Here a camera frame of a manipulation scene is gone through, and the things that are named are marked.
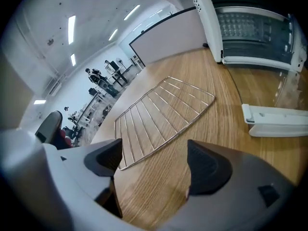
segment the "wooden table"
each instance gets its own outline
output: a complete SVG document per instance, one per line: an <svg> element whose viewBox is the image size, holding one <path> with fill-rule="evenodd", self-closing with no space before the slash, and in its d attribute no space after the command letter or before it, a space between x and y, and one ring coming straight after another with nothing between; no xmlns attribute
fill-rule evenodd
<svg viewBox="0 0 308 231"><path fill-rule="evenodd" d="M266 82L271 82L266 71L255 76L245 74L242 78L262 80L262 74L267 76ZM144 229L155 228L185 203L185 192L191 180L186 162L188 139L257 155L293 183L299 183L308 161L308 137L251 137L244 123L240 95L228 68L216 64L210 50L205 49L168 57L144 68L109 112L92 143L113 139L114 120L167 76L200 87L214 94L216 100L200 119L172 143L137 165L115 173L115 187L123 220ZM273 81L267 85L273 85L269 88L276 89L276 83ZM252 96L258 92L252 89L246 91L249 90ZM263 91L258 93L258 98L272 99L268 95L273 93Z"/></svg>

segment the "person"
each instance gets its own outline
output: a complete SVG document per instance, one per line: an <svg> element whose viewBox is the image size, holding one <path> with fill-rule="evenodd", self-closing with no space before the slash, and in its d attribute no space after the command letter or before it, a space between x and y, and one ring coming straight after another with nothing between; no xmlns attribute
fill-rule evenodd
<svg viewBox="0 0 308 231"><path fill-rule="evenodd" d="M110 66L111 66L115 71L117 71L117 70L119 69L119 66L118 66L114 61L108 62L108 60L106 60L105 63L106 63L106 64L110 64ZM128 80L121 74L120 71L118 71L116 74L119 75L126 83L128 83Z"/></svg>
<svg viewBox="0 0 308 231"><path fill-rule="evenodd" d="M119 94L119 91L116 90L109 82L106 77L102 76L102 73L98 69L92 69L89 68L86 69L86 72L88 73L89 80L98 85L100 88L102 88L105 92L110 94L111 96L115 97L117 94Z"/></svg>

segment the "ceiling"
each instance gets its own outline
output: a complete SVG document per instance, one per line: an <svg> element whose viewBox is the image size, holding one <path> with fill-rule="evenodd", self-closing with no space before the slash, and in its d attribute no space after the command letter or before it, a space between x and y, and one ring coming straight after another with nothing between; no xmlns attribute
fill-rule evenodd
<svg viewBox="0 0 308 231"><path fill-rule="evenodd" d="M71 73L79 63L115 42L140 13L160 1L24 0L17 21L27 39L35 42L38 51L60 76ZM124 17L138 4L139 9L124 21ZM74 42L68 45L68 18L72 15L76 16ZM108 41L116 28L117 34ZM77 62L75 67L70 61L73 53Z"/></svg>

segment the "ceiling light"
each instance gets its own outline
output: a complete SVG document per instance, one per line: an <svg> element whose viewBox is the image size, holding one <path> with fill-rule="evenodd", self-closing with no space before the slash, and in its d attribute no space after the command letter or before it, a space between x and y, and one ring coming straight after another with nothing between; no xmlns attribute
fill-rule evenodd
<svg viewBox="0 0 308 231"><path fill-rule="evenodd" d="M142 23L140 23L138 26L135 27L133 31L135 31L139 26L141 26Z"/></svg>
<svg viewBox="0 0 308 231"><path fill-rule="evenodd" d="M72 65L75 66L76 65L75 54L71 55L71 61Z"/></svg>
<svg viewBox="0 0 308 231"><path fill-rule="evenodd" d="M117 32L117 29L116 29L116 30L114 30L114 32L112 33L112 35L110 36L110 38L109 38L109 40L108 40L108 41L110 41L110 40L114 37L114 35L116 34L116 32Z"/></svg>
<svg viewBox="0 0 308 231"><path fill-rule="evenodd" d="M44 104L46 100L35 100L34 104Z"/></svg>
<svg viewBox="0 0 308 231"><path fill-rule="evenodd" d="M152 24L153 22L151 22L150 24ZM148 27L150 24L148 24L146 27Z"/></svg>
<svg viewBox="0 0 308 231"><path fill-rule="evenodd" d="M75 25L76 16L68 18L68 44L73 43L74 41L74 25Z"/></svg>
<svg viewBox="0 0 308 231"><path fill-rule="evenodd" d="M140 4L137 5L131 12L129 12L129 14L124 18L124 20L126 21L131 16L131 14L133 14L139 7Z"/></svg>

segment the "office room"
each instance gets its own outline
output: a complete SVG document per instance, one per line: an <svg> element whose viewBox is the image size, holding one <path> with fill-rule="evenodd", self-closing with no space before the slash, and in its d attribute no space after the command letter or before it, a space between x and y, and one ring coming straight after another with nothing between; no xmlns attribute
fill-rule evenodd
<svg viewBox="0 0 308 231"><path fill-rule="evenodd" d="M308 43L285 0L18 3L0 40L1 173L33 222L277 224L308 165Z"/></svg>

